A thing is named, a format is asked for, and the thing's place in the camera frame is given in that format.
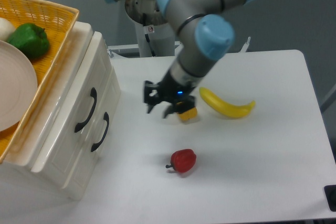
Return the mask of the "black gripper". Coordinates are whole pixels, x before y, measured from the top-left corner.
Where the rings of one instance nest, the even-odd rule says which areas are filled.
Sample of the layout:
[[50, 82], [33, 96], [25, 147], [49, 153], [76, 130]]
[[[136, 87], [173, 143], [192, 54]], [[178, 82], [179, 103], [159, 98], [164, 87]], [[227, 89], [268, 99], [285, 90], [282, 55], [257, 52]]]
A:
[[151, 113], [153, 108], [162, 101], [170, 104], [163, 113], [164, 119], [168, 115], [176, 113], [179, 102], [192, 102], [195, 105], [195, 97], [191, 95], [194, 88], [189, 81], [185, 86], [179, 84], [169, 71], [159, 83], [146, 80], [143, 87], [143, 102], [147, 104], [147, 114]]

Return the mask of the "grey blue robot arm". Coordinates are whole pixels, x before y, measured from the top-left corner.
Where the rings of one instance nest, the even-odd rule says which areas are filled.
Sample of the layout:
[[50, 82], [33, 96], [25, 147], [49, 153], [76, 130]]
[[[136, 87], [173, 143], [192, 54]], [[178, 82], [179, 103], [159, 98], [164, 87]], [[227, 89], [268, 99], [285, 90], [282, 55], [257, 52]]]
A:
[[[108, 3], [120, 0], [105, 0]], [[164, 115], [184, 113], [195, 107], [192, 91], [227, 53], [235, 33], [221, 13], [254, 0], [125, 0], [134, 3], [129, 17], [142, 26], [169, 25], [183, 49], [163, 79], [144, 83], [143, 101], [151, 111], [161, 102]]]

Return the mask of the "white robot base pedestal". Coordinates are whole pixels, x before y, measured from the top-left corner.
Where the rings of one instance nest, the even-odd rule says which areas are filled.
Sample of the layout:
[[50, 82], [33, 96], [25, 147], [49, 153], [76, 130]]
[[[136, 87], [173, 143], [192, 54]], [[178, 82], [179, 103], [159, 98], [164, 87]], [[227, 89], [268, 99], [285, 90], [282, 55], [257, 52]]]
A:
[[156, 0], [125, 0], [125, 11], [135, 27], [140, 57], [175, 55], [175, 33]]

